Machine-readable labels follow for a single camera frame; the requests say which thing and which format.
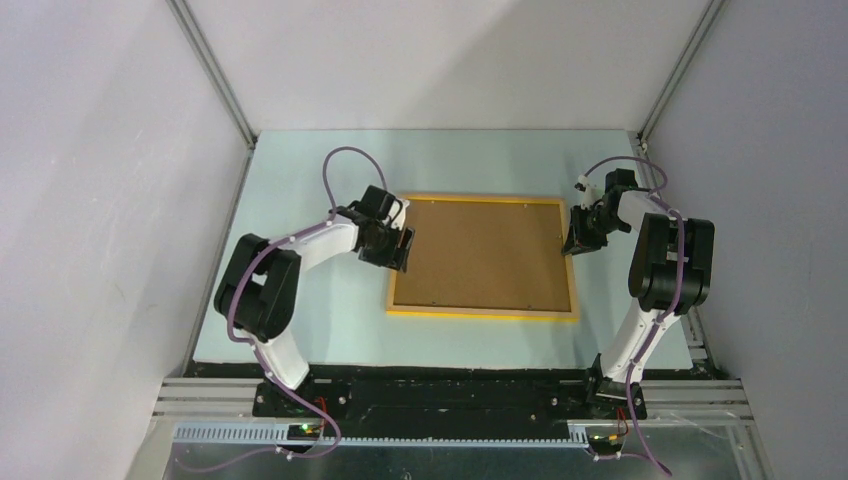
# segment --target gray wall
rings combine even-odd
[[[651,139],[716,224],[704,305],[777,478],[848,478],[848,8],[730,2]]]
[[[162,0],[0,0],[0,471],[123,478],[245,149]]]
[[[635,129],[707,0],[191,3],[263,130]]]

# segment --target cork board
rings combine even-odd
[[[577,321],[558,198],[406,195],[415,240],[392,271],[390,314]]]

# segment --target light blue table surface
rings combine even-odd
[[[558,196],[578,202],[574,183],[597,161],[631,154],[615,130],[265,131],[250,166],[217,282],[239,237],[279,238],[312,225],[328,210],[321,181],[324,156],[340,145],[369,152],[392,192]],[[608,164],[592,174],[603,185]],[[379,179],[352,152],[336,155],[330,183],[339,203],[359,199]],[[609,246],[574,258],[581,318],[577,323],[387,315],[388,271],[340,255],[300,279],[291,327],[310,363],[464,368],[584,368],[613,339],[630,305],[627,274],[635,234],[615,233]],[[196,361],[253,362],[231,343],[224,318],[211,306]],[[678,323],[648,368],[690,368]]]

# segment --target yellow frame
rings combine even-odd
[[[535,205],[557,205],[560,212],[560,231],[562,232],[562,238],[564,239],[568,233],[565,226],[565,201],[561,198],[497,195],[443,195],[432,193],[401,195],[401,197],[408,200],[430,200],[436,202],[527,203]],[[571,255],[566,255],[563,258],[565,261],[566,281],[568,282],[568,300],[571,305],[571,311],[569,312],[395,305],[394,296],[397,272],[394,270],[391,270],[389,273],[386,312],[390,315],[417,315],[427,317],[497,318],[506,320],[577,322],[580,319],[580,306],[577,303],[577,285],[574,279],[574,265],[571,260]]]

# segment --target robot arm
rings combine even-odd
[[[710,287],[715,227],[706,220],[684,221],[683,284],[673,313],[652,327],[672,304],[677,287],[678,226],[647,190],[639,188],[632,170],[607,174],[601,199],[594,199],[588,181],[580,178],[584,201],[571,210],[563,255],[578,255],[607,245],[607,234],[636,231],[639,239],[630,265],[628,287],[633,300],[612,344],[595,358],[588,373],[589,403],[620,406],[626,401],[627,372],[631,383],[642,379],[645,362],[668,328],[694,305],[706,300]]]
[[[403,227],[408,206],[409,201],[370,186],[362,200],[337,208],[331,220],[291,236],[253,272],[236,307],[235,326],[253,340],[284,385],[297,388],[309,372],[288,328],[300,275],[347,252],[358,252],[360,260],[379,267],[405,271],[415,235]],[[239,240],[215,294],[215,310],[226,316],[249,264],[268,245],[267,239],[252,234]]]

